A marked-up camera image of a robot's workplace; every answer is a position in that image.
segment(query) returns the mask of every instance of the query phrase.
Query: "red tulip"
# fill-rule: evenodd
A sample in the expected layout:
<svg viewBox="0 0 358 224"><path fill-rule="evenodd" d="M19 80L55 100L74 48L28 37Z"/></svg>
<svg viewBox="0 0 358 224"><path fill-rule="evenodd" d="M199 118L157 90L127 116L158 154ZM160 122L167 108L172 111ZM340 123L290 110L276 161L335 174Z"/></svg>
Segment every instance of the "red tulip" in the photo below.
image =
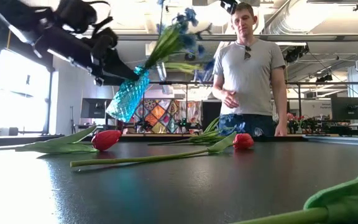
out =
<svg viewBox="0 0 358 224"><path fill-rule="evenodd" d="M249 134L237 134L233 141L234 149L249 149L254 145L254 140Z"/></svg>
<svg viewBox="0 0 358 224"><path fill-rule="evenodd" d="M99 151L105 151L118 142L121 132L117 130L102 131L93 136L93 147Z"/></svg>

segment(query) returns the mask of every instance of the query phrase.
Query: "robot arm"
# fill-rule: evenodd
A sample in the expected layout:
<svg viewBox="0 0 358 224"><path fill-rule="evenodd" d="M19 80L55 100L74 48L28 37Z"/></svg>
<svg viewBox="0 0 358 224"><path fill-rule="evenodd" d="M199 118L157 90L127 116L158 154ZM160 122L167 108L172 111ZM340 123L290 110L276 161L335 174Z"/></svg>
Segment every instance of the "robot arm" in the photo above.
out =
<svg viewBox="0 0 358 224"><path fill-rule="evenodd" d="M118 36L110 29L99 29L112 21L108 17L96 24L96 11L82 0L62 0L53 12L50 7L31 7L20 0L0 0L0 20L34 53L50 52L95 76L97 85L120 85L124 80L138 80L119 58L115 49ZM94 27L90 38L78 39Z"/></svg>
<svg viewBox="0 0 358 224"><path fill-rule="evenodd" d="M221 0L221 7L226 10L230 15L234 14L237 7L236 0Z"/></svg>

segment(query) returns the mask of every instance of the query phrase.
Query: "sunglasses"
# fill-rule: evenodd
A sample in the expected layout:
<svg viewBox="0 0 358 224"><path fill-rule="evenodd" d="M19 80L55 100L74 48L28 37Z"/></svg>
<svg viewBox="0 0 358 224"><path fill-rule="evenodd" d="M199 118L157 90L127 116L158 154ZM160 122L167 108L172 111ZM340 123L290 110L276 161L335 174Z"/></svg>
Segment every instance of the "sunglasses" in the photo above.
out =
<svg viewBox="0 0 358 224"><path fill-rule="evenodd" d="M246 52L244 54L244 60L247 60L248 58L251 58L251 54L248 53L249 51L251 51L251 48L246 46Z"/></svg>

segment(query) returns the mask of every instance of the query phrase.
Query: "dark table surface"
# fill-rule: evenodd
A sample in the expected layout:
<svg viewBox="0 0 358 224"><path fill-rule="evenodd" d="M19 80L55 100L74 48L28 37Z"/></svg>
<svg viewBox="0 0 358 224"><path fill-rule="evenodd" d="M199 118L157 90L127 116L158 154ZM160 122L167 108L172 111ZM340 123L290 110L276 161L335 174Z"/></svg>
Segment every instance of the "dark table surface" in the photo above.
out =
<svg viewBox="0 0 358 224"><path fill-rule="evenodd" d="M0 223L230 223L302 209L358 175L358 146L257 142L253 151L70 168L70 161L195 151L116 144L103 154L0 151Z"/></svg>

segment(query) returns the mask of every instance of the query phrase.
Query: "monitor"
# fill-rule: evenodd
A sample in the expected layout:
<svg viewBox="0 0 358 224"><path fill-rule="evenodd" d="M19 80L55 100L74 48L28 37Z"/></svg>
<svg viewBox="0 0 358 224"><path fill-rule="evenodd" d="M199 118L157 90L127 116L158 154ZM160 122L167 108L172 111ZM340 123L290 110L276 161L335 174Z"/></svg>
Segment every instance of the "monitor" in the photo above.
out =
<svg viewBox="0 0 358 224"><path fill-rule="evenodd" d="M111 118L106 114L106 107L109 106L111 100L109 99L96 99L96 98L83 98L81 106L81 118Z"/></svg>
<svg viewBox="0 0 358 224"><path fill-rule="evenodd" d="M331 98L333 120L358 119L358 97Z"/></svg>

